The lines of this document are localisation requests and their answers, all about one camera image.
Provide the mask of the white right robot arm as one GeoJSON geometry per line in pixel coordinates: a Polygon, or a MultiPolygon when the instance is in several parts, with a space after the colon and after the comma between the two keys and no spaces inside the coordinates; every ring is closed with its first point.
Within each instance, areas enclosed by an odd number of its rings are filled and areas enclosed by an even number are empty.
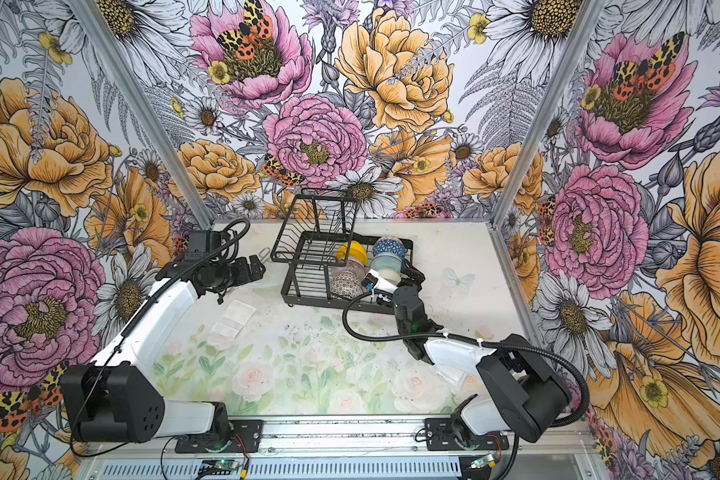
{"type": "Polygon", "coordinates": [[[483,437],[510,431],[536,442],[550,428],[567,425],[572,392],[548,363],[549,357],[525,337],[512,334],[498,343],[451,335],[426,313],[420,288],[400,281],[391,294],[397,337],[414,359],[460,385],[467,376],[486,393],[463,400],[451,414],[451,431],[463,448],[483,437]]]}

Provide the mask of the blue triangle patterned bowl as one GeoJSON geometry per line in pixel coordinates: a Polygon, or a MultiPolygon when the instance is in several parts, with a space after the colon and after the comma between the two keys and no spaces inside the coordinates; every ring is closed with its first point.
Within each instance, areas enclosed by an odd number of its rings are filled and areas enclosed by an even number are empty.
{"type": "Polygon", "coordinates": [[[401,239],[393,236],[384,236],[380,237],[373,244],[372,254],[374,257],[390,254],[395,255],[399,259],[404,259],[407,255],[407,248],[401,239]]]}

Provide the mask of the dotted pattern bowl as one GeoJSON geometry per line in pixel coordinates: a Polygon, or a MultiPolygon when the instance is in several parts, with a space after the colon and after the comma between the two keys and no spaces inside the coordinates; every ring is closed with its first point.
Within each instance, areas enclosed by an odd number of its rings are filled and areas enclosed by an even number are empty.
{"type": "Polygon", "coordinates": [[[341,299],[352,300],[364,293],[358,278],[350,271],[337,271],[329,275],[330,293],[341,299]]]}

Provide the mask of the pink striped bowl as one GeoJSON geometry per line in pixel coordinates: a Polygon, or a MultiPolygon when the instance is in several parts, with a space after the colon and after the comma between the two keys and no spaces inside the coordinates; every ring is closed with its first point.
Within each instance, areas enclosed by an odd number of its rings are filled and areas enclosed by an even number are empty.
{"type": "Polygon", "coordinates": [[[358,279],[364,278],[367,274],[365,265],[354,257],[350,257],[344,266],[335,267],[333,271],[335,274],[349,272],[358,279]]]}

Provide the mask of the light green bowl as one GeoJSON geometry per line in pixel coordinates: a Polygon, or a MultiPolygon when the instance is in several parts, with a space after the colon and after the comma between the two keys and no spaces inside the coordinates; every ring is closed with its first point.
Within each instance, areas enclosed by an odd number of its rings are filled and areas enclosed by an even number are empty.
{"type": "Polygon", "coordinates": [[[402,265],[403,260],[398,255],[390,252],[382,252],[374,256],[371,261],[370,268],[377,272],[389,270],[395,273],[400,273],[402,265]]]}

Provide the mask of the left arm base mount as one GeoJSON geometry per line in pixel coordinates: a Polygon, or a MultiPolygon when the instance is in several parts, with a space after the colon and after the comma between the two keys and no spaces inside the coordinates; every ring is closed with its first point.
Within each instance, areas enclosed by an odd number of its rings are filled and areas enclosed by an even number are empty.
{"type": "Polygon", "coordinates": [[[179,454],[257,453],[262,440],[262,420],[230,418],[226,406],[212,402],[214,413],[210,430],[180,436],[175,451],[179,454]]]}

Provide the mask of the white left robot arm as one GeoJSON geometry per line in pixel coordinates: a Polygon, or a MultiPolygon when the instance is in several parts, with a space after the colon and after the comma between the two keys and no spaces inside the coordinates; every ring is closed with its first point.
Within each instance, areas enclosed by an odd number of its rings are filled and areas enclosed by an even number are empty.
{"type": "Polygon", "coordinates": [[[123,329],[92,360],[61,376],[71,441],[123,446],[192,438],[212,447],[229,442],[222,402],[169,400],[149,375],[163,344],[203,295],[222,302],[229,290],[263,278],[259,257],[239,253],[249,229],[248,220],[237,219],[221,230],[192,232],[187,250],[158,271],[123,329]]]}

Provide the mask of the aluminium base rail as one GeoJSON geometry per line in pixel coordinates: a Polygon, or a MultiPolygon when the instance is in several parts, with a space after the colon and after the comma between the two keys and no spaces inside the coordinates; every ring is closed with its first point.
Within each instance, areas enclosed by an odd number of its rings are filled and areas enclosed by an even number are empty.
{"type": "Polygon", "coordinates": [[[538,441],[510,432],[462,449],[446,415],[234,417],[237,439],[205,448],[154,439],[117,450],[101,444],[80,479],[605,479],[583,422],[538,441]]]}

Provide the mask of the clear plastic container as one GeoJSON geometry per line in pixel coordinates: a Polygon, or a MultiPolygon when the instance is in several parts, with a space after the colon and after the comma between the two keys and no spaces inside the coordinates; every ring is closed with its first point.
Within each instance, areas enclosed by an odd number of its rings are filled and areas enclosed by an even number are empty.
{"type": "Polygon", "coordinates": [[[436,364],[435,371],[456,389],[462,389],[477,382],[477,369],[475,364],[436,364]]]}

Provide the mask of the yellow bowl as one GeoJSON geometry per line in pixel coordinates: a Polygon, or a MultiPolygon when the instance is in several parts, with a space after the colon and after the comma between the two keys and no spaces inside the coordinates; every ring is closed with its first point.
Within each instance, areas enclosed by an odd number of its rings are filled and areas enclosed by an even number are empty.
{"type": "Polygon", "coordinates": [[[338,247],[335,258],[338,260],[353,258],[359,263],[366,265],[368,262],[368,253],[366,247],[357,241],[344,242],[338,247]]]}

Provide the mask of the cream white bowl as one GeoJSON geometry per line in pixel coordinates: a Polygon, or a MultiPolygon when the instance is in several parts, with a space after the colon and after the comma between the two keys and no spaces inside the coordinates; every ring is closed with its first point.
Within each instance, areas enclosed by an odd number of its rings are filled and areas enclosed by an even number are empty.
{"type": "Polygon", "coordinates": [[[361,285],[369,291],[373,291],[377,295],[392,295],[398,288],[402,280],[401,274],[392,269],[369,269],[366,276],[361,281],[361,285]]]}

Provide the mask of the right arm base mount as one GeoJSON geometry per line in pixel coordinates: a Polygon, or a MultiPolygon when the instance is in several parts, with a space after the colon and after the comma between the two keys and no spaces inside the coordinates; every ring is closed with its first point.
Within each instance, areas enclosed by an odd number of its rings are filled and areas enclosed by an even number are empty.
{"type": "Polygon", "coordinates": [[[426,418],[423,429],[415,435],[416,440],[424,442],[428,451],[507,450],[510,445],[506,434],[501,431],[475,434],[461,418],[463,410],[476,399],[478,394],[467,397],[448,418],[426,418]]]}

